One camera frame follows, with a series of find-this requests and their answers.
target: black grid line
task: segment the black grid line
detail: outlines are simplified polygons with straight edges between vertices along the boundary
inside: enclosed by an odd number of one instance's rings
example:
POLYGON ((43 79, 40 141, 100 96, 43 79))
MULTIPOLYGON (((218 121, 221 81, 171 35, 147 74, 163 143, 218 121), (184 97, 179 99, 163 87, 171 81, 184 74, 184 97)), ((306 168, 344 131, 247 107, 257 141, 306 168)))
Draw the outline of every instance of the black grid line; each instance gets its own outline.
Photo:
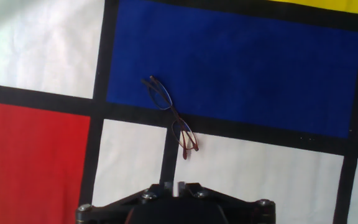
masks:
MULTIPOLYGON (((330 11, 284 2, 253 0, 152 1, 358 32, 358 14, 330 11)), ((94 178, 98 165, 99 147, 104 119, 115 119, 165 128, 170 127, 172 122, 170 113, 167 113, 166 111, 106 102, 118 5, 118 0, 105 1, 93 99, 0 86, 0 103, 91 117, 79 204, 91 203, 92 201, 94 178)), ((347 222, 347 214, 349 212, 352 185, 358 158, 358 76, 351 124, 349 127, 349 139, 238 123, 222 119, 206 118, 190 114, 184 114, 183 119, 186 120, 192 130, 196 133, 212 134, 344 156, 334 214, 334 223, 347 222)), ((167 129, 160 179, 161 182, 173 181, 177 154, 178 144, 176 139, 170 133, 170 130, 167 129)))

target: bolt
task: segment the bolt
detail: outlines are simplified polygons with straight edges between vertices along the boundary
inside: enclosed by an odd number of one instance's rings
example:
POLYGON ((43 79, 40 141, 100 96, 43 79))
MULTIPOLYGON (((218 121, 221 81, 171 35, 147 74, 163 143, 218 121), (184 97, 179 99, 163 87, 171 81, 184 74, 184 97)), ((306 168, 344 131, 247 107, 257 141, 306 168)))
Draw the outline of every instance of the bolt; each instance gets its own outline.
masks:
POLYGON ((80 207, 78 207, 78 211, 85 212, 85 211, 91 210, 91 208, 92 208, 91 204, 84 204, 84 205, 81 205, 80 207))
POLYGON ((142 194, 142 198, 146 199, 146 200, 152 200, 157 198, 156 194, 153 192, 144 192, 142 194))
POLYGON ((257 203, 260 205, 260 206, 267 206, 267 205, 270 205, 272 203, 272 201, 270 200, 267 200, 267 199, 260 199, 259 201, 257 201, 257 203))
POLYGON ((199 192, 197 192, 196 193, 196 198, 205 198, 206 196, 207 196, 207 191, 205 191, 205 190, 201 190, 201 191, 199 191, 199 192))

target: black plastic part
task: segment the black plastic part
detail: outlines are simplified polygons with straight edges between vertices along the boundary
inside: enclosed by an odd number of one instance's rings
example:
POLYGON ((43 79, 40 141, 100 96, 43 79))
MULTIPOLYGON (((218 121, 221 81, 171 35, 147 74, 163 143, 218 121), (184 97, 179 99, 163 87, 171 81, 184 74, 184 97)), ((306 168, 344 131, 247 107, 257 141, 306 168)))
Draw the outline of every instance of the black plastic part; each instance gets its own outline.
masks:
POLYGON ((172 195, 172 183, 152 184, 105 207, 76 211, 80 224, 144 224, 144 223, 275 223, 275 203, 262 199, 245 202, 202 187, 198 183, 180 182, 179 197, 172 195), (156 197, 146 199, 145 192, 156 197))

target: red rectangle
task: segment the red rectangle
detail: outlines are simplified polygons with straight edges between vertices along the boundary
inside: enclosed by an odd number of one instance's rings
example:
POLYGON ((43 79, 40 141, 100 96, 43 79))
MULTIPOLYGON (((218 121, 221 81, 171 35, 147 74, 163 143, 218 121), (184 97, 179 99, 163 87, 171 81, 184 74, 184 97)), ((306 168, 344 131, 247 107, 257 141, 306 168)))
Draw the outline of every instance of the red rectangle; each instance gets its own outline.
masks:
POLYGON ((90 118, 0 104, 0 223, 74 223, 90 118))

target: blue rectangle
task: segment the blue rectangle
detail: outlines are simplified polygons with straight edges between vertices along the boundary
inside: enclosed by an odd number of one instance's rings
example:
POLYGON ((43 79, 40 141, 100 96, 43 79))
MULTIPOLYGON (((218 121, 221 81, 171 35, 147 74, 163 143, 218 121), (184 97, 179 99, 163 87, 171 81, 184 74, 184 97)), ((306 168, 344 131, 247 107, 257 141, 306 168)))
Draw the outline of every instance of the blue rectangle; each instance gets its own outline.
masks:
POLYGON ((157 77, 180 113, 346 138, 358 33, 123 0, 107 100, 155 108, 157 77))

